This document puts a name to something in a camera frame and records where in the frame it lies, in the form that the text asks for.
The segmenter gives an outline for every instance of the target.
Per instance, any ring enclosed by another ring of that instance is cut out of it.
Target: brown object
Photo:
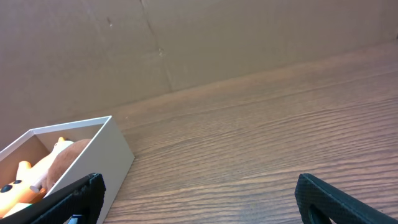
[[[136,156],[106,223],[301,223],[302,172],[398,218],[397,59],[394,42],[88,114]]]
[[[79,140],[60,152],[49,168],[47,178],[42,183],[43,188],[49,191],[90,141],[91,139]]]

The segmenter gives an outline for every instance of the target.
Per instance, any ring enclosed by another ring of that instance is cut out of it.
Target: cardboard wall
[[[395,0],[0,1],[0,148],[29,128],[395,39]]]

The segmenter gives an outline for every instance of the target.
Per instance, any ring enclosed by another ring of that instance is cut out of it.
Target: orange toy
[[[47,171],[56,156],[72,143],[60,137],[53,151],[35,166],[32,167],[27,161],[19,163],[16,181],[0,190],[0,218],[17,203],[35,203],[44,197],[46,189],[40,187],[41,181],[46,178]]]

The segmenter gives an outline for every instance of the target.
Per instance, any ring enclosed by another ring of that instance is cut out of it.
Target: wooden surface
[[[106,223],[300,223],[304,172],[398,218],[397,43],[106,114],[136,155]]]

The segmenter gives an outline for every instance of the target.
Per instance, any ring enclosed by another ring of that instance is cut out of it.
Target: white box
[[[28,161],[33,166],[49,154],[59,137],[71,141],[92,140],[49,194],[87,174],[102,174],[106,192],[98,223],[103,223],[134,160],[112,116],[30,129],[0,152],[0,186],[15,181],[20,161]]]

